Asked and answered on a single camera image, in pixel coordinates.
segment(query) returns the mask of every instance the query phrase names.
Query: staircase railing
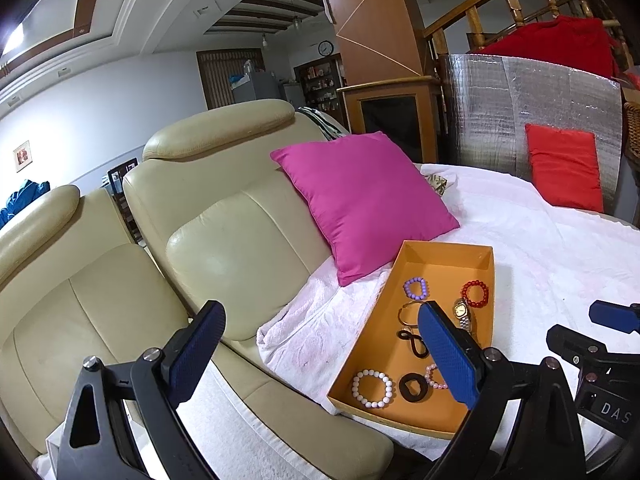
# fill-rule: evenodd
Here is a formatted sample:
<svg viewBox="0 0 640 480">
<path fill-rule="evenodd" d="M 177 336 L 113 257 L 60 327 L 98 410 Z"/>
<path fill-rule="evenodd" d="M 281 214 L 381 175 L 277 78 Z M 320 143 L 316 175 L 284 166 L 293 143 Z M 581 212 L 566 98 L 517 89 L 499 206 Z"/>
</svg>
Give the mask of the staircase railing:
<svg viewBox="0 0 640 480">
<path fill-rule="evenodd" d="M 511 10 L 513 25 L 504 28 L 497 34 L 491 34 L 490 37 L 488 37 L 484 30 L 482 30 L 482 23 L 478 13 L 478 7 L 481 7 L 488 1 L 491 0 L 466 0 L 423 30 L 422 36 L 426 38 L 430 46 L 431 57 L 436 62 L 436 65 L 438 56 L 449 53 L 445 30 L 465 16 L 468 19 L 471 30 L 469 41 L 470 45 L 472 45 L 471 50 L 478 53 L 481 53 L 481 50 L 487 45 L 500 40 L 520 27 L 524 27 L 527 23 L 537 20 L 544 14 L 551 13 L 553 17 L 559 16 L 560 7 L 564 5 L 568 6 L 572 16 L 593 17 L 593 12 L 587 0 L 546 0 L 545 7 L 528 16 L 523 16 L 522 6 L 519 0 L 506 0 Z M 618 52 L 616 52 L 616 60 L 621 65 L 621 68 L 625 70 L 633 65 L 633 60 L 626 45 L 622 28 L 618 20 L 610 13 L 606 4 L 602 1 L 599 1 L 599 4 L 599 8 L 605 9 L 604 12 L 607 14 L 606 16 L 600 16 L 604 27 L 610 30 L 610 34 L 618 40 L 620 45 Z"/>
</svg>

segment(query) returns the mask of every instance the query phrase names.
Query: ceiling light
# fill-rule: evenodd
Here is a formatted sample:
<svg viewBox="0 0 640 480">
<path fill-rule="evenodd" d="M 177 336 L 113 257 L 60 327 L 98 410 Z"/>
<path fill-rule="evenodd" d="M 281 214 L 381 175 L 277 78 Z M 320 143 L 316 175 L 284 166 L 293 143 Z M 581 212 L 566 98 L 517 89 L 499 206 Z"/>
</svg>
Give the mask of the ceiling light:
<svg viewBox="0 0 640 480">
<path fill-rule="evenodd" d="M 20 24 L 9 36 L 9 39 L 4 46 L 4 50 L 2 51 L 2 55 L 4 56 L 7 52 L 11 52 L 14 48 L 20 46 L 23 39 L 24 31 L 22 30 L 22 24 Z"/>
</svg>

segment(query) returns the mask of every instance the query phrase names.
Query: cardboard box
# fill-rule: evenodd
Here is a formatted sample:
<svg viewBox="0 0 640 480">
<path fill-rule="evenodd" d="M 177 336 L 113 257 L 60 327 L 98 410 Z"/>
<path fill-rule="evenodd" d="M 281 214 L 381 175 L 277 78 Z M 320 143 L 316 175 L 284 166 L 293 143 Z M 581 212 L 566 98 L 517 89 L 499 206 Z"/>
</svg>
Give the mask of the cardboard box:
<svg viewBox="0 0 640 480">
<path fill-rule="evenodd" d="M 450 439 L 466 415 L 464 404 L 456 402 L 449 390 L 430 387 L 427 396 L 419 402 L 404 400 L 398 390 L 398 381 L 405 374 L 415 372 L 424 375 L 426 367 L 433 363 L 431 356 L 424 359 L 416 357 L 411 343 L 397 336 L 398 331 L 405 328 L 398 321 L 398 311 L 411 301 L 405 296 L 402 286 L 414 276 L 421 276 L 427 281 L 428 299 L 437 301 L 456 326 L 458 322 L 452 309 L 460 297 L 462 286 L 470 280 L 485 282 L 489 287 L 489 303 L 483 308 L 472 309 L 472 335 L 481 348 L 491 346 L 494 331 L 494 250 L 486 246 L 405 241 L 364 329 L 327 396 L 338 409 L 351 415 L 399 430 Z M 479 301 L 482 290 L 473 287 L 469 298 Z M 417 323 L 419 307 L 418 304 L 406 307 L 402 320 Z M 382 371 L 392 379 L 394 394 L 384 408 L 365 408 L 353 397 L 352 379 L 364 369 Z M 433 379 L 442 383 L 439 370 L 434 372 Z M 380 400 L 384 392 L 384 385 L 377 378 L 365 377 L 360 381 L 360 393 L 367 399 Z"/>
</svg>

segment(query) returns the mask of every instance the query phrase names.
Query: picture frame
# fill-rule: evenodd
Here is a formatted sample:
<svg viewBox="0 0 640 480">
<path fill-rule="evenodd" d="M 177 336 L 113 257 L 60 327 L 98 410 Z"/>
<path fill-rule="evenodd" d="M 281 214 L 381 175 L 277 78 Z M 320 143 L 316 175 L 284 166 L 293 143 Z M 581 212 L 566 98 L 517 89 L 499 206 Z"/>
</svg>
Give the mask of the picture frame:
<svg viewBox="0 0 640 480">
<path fill-rule="evenodd" d="M 33 162 L 31 158 L 31 146 L 27 140 L 14 150 L 15 172 L 23 170 Z"/>
</svg>

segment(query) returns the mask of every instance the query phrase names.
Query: blue jacket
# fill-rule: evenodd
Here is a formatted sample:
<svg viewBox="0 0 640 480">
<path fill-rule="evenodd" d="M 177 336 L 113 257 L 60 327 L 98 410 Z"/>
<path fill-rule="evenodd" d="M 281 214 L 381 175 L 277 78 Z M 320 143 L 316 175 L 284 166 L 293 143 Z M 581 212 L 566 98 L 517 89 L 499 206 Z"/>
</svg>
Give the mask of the blue jacket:
<svg viewBox="0 0 640 480">
<path fill-rule="evenodd" d="M 37 184 L 31 180 L 25 180 L 20 186 L 20 189 L 14 192 L 7 200 L 6 207 L 0 209 L 0 229 L 16 216 L 20 211 L 27 207 L 31 202 L 38 197 L 44 195 L 47 191 L 51 190 L 51 186 L 48 182 Z"/>
</svg>

